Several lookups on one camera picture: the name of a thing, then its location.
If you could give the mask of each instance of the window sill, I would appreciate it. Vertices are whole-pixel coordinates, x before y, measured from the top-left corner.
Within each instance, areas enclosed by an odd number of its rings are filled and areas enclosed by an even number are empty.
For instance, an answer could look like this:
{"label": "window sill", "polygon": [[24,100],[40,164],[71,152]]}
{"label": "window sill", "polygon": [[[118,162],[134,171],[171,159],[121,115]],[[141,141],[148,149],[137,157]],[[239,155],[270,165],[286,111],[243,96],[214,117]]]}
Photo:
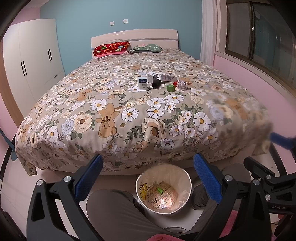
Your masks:
{"label": "window sill", "polygon": [[216,55],[225,58],[231,62],[234,62],[238,65],[240,65],[241,67],[251,71],[252,73],[254,73],[255,75],[257,75],[258,77],[260,77],[261,79],[263,79],[264,81],[266,81],[269,85],[271,85],[274,89],[276,89],[283,97],[285,97],[291,104],[296,104],[296,96],[293,94],[293,92],[295,93],[295,91],[293,91],[288,85],[284,86],[282,83],[279,83],[278,81],[276,81],[274,78],[270,77],[267,73],[263,72],[262,70],[256,68],[255,66],[241,60],[238,59],[236,57],[233,57],[229,54],[226,53],[221,53],[216,51],[215,52]]}

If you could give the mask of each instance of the floral duvet cover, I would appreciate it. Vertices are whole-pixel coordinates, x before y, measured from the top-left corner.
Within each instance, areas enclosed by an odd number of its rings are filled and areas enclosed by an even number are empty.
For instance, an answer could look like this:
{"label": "floral duvet cover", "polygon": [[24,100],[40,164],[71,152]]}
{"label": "floral duvet cover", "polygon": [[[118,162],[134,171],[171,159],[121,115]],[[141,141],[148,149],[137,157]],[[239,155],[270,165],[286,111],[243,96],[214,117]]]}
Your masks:
{"label": "floral duvet cover", "polygon": [[[137,78],[154,71],[185,80],[137,90]],[[16,135],[16,152],[29,175],[86,165],[98,152],[104,172],[154,163],[208,161],[256,144],[265,153],[271,123],[267,110],[234,80],[178,49],[92,59],[39,99]]]}

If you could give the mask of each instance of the blue wall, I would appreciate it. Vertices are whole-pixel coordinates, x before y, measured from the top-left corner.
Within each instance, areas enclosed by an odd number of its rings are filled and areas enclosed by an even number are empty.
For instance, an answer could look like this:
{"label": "blue wall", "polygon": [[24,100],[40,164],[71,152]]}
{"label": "blue wall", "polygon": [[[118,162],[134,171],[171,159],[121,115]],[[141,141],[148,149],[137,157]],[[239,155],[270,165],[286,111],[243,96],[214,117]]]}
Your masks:
{"label": "blue wall", "polygon": [[40,18],[57,20],[66,74],[92,58],[91,37],[129,29],[177,29],[179,48],[200,57],[202,0],[50,0],[41,7]]}

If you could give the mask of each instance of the white curtain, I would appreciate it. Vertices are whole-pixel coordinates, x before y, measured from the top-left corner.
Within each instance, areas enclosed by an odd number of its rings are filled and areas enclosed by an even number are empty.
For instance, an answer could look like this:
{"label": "white curtain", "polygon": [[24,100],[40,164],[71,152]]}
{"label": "white curtain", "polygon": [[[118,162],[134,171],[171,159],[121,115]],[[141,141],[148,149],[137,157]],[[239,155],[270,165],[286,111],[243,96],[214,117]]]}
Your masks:
{"label": "white curtain", "polygon": [[202,46],[200,61],[213,66],[217,38],[217,0],[202,0]]}

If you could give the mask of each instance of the green floral pillow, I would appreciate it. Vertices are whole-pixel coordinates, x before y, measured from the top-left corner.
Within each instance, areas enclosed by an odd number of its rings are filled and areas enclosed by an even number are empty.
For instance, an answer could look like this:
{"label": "green floral pillow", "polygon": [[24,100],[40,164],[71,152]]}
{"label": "green floral pillow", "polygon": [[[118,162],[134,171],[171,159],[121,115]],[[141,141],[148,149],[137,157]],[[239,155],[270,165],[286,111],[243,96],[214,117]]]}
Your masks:
{"label": "green floral pillow", "polygon": [[130,53],[141,53],[141,52],[153,52],[159,53],[161,52],[161,47],[155,44],[141,44],[134,47]]}

